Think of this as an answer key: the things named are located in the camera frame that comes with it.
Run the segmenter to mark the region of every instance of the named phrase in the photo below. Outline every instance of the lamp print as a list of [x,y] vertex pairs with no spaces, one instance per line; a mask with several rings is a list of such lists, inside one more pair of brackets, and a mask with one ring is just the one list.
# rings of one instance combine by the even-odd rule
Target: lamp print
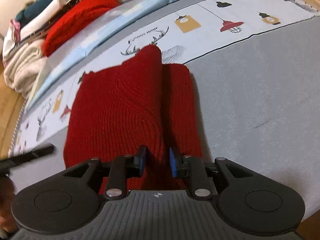
[[277,17],[270,16],[266,13],[259,13],[259,16],[262,17],[263,22],[268,23],[268,24],[277,25],[277,24],[281,23]]
[[190,15],[180,16],[174,21],[174,23],[179,27],[179,29],[183,33],[191,32],[197,28],[201,27],[201,24],[198,23],[195,19],[193,19]]
[[66,107],[63,110],[63,113],[60,116],[60,121],[63,122],[66,119],[66,116],[71,112],[71,109],[66,105]]
[[81,77],[79,78],[79,80],[78,80],[78,84],[82,82],[82,80],[83,80],[83,78],[84,78],[84,76],[85,76],[86,74],[87,74],[87,73],[84,71],[83,74],[82,74],[82,76],[81,76]]
[[62,97],[63,97],[63,90],[61,90],[59,92],[59,94],[57,95],[56,101],[55,101],[54,106],[53,106],[52,113],[55,113],[55,112],[57,112],[59,110]]
[[213,13],[212,11],[209,11],[207,8],[204,8],[203,6],[201,6],[200,4],[197,3],[197,5],[199,5],[200,7],[202,7],[203,9],[207,10],[208,12],[212,13],[213,15],[215,15],[216,17],[218,17],[220,20],[223,21],[222,25],[223,27],[220,29],[220,32],[224,32],[224,31],[231,31],[232,33],[239,33],[241,30],[241,28],[239,26],[241,26],[242,24],[244,24],[244,22],[231,22],[231,21],[226,21],[222,18],[220,18],[218,15],[216,15],[215,13]]
[[220,7],[220,8],[228,7],[230,5],[232,5],[232,4],[231,3],[227,3],[227,2],[217,2],[217,7]]
[[51,98],[49,99],[48,102],[46,102],[42,106],[41,111],[38,115],[39,129],[38,129],[38,133],[37,133],[37,137],[36,137],[37,142],[42,139],[42,137],[44,136],[44,134],[47,130],[47,126],[44,124],[44,120],[47,117],[50,110],[51,110]]

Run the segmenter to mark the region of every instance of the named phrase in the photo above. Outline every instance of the red knitted fabric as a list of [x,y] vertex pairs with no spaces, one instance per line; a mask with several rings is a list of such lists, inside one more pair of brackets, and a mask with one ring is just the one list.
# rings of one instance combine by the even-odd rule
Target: red knitted fabric
[[42,45],[44,54],[49,57],[92,21],[118,5],[117,0],[80,1],[50,28]]
[[64,148],[66,167],[93,156],[111,161],[146,145],[146,170],[128,189],[179,189],[172,179],[169,147],[201,156],[193,86],[184,65],[161,64],[161,51],[147,46],[120,66],[89,73],[72,106]]

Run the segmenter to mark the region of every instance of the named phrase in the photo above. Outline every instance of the metal screw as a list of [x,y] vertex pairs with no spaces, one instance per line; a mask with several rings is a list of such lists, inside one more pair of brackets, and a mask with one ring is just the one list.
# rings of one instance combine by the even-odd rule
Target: metal screw
[[198,197],[207,197],[210,194],[211,194],[210,190],[207,190],[205,188],[200,188],[195,191],[195,195]]
[[111,188],[107,190],[107,195],[109,197],[119,197],[122,194],[122,191],[118,188]]

